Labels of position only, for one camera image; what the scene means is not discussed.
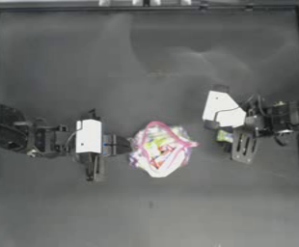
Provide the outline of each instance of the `gray table surface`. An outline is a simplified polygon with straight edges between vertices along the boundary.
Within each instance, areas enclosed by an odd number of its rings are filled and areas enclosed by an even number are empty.
[[[215,83],[236,99],[299,98],[294,13],[0,15],[0,102],[52,124],[95,107],[128,137],[180,124],[202,143],[167,178],[107,159],[99,184],[68,158],[0,151],[0,247],[299,246],[295,142],[231,161],[203,129]]]

